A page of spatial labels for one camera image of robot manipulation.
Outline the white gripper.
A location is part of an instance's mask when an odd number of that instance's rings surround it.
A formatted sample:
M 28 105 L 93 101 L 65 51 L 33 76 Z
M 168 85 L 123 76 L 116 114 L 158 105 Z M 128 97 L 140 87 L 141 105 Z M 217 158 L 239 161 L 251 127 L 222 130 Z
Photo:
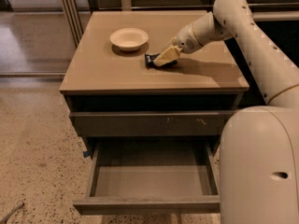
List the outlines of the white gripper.
M 191 54 L 202 47 L 203 45 L 195 37 L 192 24 L 190 23 L 184 26 L 176 36 L 166 43 L 165 49 L 153 60 L 153 63 L 160 67 L 178 59 L 181 52 Z

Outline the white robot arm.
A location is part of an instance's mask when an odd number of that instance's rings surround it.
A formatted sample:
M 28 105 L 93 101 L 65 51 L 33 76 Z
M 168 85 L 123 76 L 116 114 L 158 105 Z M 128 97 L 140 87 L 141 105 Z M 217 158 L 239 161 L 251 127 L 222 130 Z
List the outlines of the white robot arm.
M 263 95 L 221 135 L 221 224 L 299 224 L 299 68 L 260 29 L 246 0 L 215 0 L 154 60 L 162 66 L 234 37 Z

